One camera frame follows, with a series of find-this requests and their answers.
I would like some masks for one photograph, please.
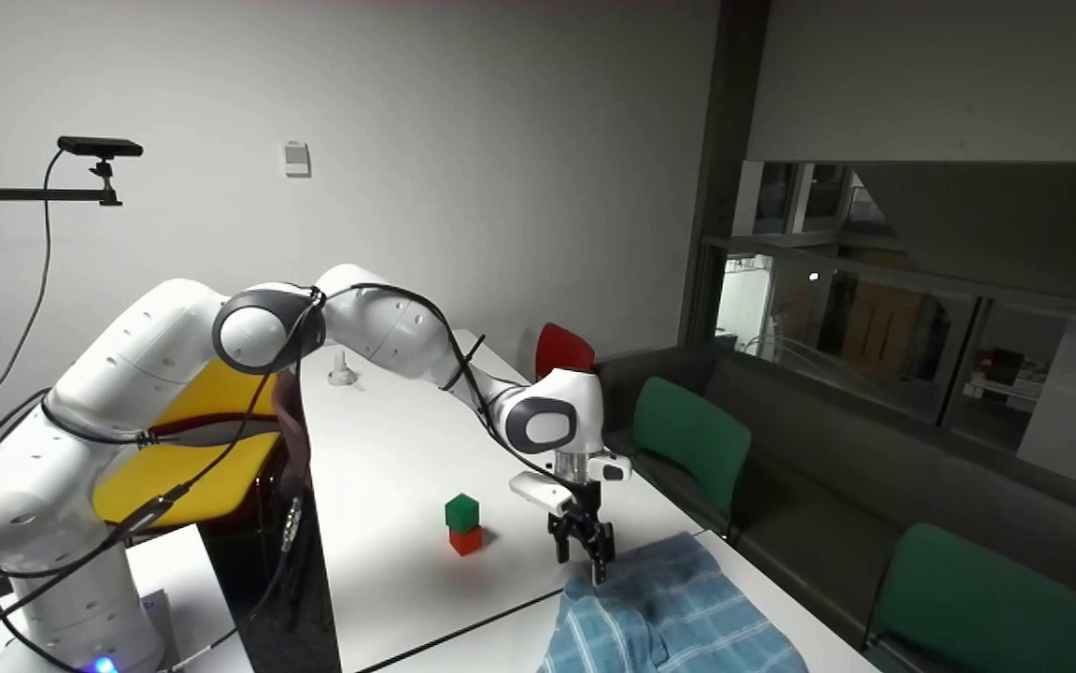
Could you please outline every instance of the table surface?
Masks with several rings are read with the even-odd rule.
[[[792,638],[806,668],[820,673],[873,673],[873,664],[838,638],[814,614],[788,599],[773,580],[767,580],[751,562],[743,562],[725,539],[693,534],[720,570],[741,587],[782,637]],[[482,623],[458,638],[429,646],[414,659],[383,664],[383,673],[437,673],[437,668],[538,668],[547,642],[556,627],[561,593],[514,608],[494,623]]]
[[[137,593],[165,590],[168,619],[172,619],[172,659],[187,660],[204,651],[216,637],[230,630],[229,599],[213,574],[210,552],[200,544],[199,527],[174,527],[160,539],[127,548],[131,574]],[[204,651],[200,659],[182,664],[187,673],[244,673],[251,668],[240,637]]]
[[[518,377],[488,346],[479,346],[474,365]],[[570,544],[570,564],[556,564],[547,513],[509,488],[522,462],[495,448],[458,398],[340,346],[321,346],[301,362],[301,406],[342,668],[427,668],[427,660],[443,664],[443,655],[457,655],[457,664],[458,646],[495,651],[474,660],[504,668],[525,660],[522,668],[533,668],[553,630],[556,590],[583,548]],[[443,532],[443,501],[457,494],[479,501],[488,532],[487,548],[471,558],[458,558]],[[703,534],[688,513],[639,474],[606,481],[601,519],[616,527],[616,552],[679,532]],[[767,602],[798,608],[782,590]],[[806,608],[798,614],[782,614],[792,630],[820,627]],[[844,646],[830,627],[820,637],[830,638],[818,651]]]

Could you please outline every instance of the blue towel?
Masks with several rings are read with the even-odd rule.
[[[718,562],[675,534],[616,558],[594,587],[566,580],[540,673],[728,673],[806,668],[798,651],[728,584]]]

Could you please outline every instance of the black stand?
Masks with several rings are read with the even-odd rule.
[[[83,133],[60,133],[56,150],[79,152],[79,157],[98,157],[88,167],[99,174],[99,189],[53,189],[53,188],[0,188],[0,203],[98,203],[98,204],[122,204],[117,188],[112,188],[112,157],[137,157],[142,147],[127,138],[83,138]]]

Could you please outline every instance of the green cube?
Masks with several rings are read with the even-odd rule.
[[[457,494],[443,508],[449,532],[474,532],[479,527],[479,501]]]

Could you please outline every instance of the green chair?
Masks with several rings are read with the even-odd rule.
[[[1076,668],[1076,590],[915,523],[880,574],[867,659],[880,668]]]
[[[665,377],[645,377],[634,418],[634,468],[682,513],[718,534],[731,534],[735,481],[751,452],[751,430],[708,398]]]

